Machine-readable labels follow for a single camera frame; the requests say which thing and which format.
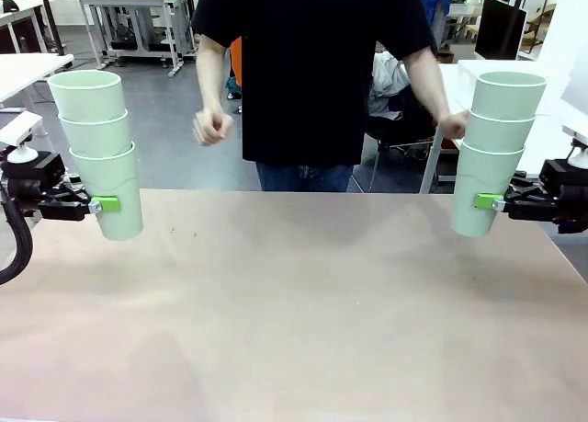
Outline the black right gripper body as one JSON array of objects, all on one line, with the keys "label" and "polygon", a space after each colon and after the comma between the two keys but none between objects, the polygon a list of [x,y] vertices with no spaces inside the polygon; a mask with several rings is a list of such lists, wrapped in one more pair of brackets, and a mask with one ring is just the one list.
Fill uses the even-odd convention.
[{"label": "black right gripper body", "polygon": [[580,234],[587,230],[587,170],[570,165],[566,159],[546,160],[539,180],[552,197],[556,213],[552,222],[559,234]]}]

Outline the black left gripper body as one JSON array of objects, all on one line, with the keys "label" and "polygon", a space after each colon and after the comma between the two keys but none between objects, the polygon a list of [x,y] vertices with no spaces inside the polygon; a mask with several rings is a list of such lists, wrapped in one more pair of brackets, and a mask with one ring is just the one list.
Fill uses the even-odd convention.
[{"label": "black left gripper body", "polygon": [[65,216],[66,208],[55,199],[56,187],[62,183],[65,166],[59,154],[39,151],[30,162],[15,164],[1,162],[1,205],[6,216],[29,216],[39,211],[41,216]]}]

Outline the person's left hand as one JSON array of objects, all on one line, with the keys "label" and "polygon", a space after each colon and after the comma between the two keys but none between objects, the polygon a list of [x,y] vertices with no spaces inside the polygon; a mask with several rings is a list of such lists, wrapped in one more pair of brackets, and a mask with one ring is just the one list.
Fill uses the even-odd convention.
[{"label": "person's left hand", "polygon": [[440,118],[438,129],[446,139],[462,139],[465,136],[468,121],[469,112],[467,110],[459,113],[447,113]]}]

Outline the person's right hand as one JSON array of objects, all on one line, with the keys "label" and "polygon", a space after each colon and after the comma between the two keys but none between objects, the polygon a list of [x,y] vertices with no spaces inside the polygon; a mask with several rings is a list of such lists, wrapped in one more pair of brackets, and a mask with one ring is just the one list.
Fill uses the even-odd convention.
[{"label": "person's right hand", "polygon": [[196,141],[202,146],[211,146],[226,140],[233,127],[233,118],[222,109],[204,108],[193,120]]}]

